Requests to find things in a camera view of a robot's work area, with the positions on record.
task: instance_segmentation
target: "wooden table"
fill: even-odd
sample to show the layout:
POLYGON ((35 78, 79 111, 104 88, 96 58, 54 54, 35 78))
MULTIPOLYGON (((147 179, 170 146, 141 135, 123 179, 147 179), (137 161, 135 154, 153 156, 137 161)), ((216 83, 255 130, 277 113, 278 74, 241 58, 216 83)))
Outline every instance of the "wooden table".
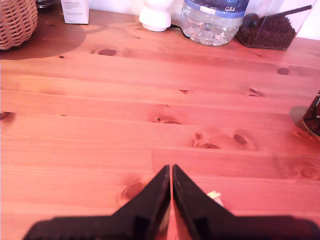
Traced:
POLYGON ((320 41, 208 47, 96 10, 89 25, 60 9, 38 22, 1 52, 2 240, 111 214, 174 163, 236 215, 320 225, 320 140, 300 122, 320 89, 320 41))

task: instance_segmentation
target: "wood grain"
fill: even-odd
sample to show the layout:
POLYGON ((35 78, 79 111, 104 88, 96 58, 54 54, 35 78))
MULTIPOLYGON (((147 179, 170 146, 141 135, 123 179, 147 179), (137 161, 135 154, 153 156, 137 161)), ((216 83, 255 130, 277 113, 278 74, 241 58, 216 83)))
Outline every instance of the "wood grain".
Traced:
POLYGON ((236 215, 320 225, 320 139, 301 124, 320 42, 207 47, 125 14, 64 24, 57 8, 0 54, 2 239, 55 216, 112 214, 165 164, 236 215))

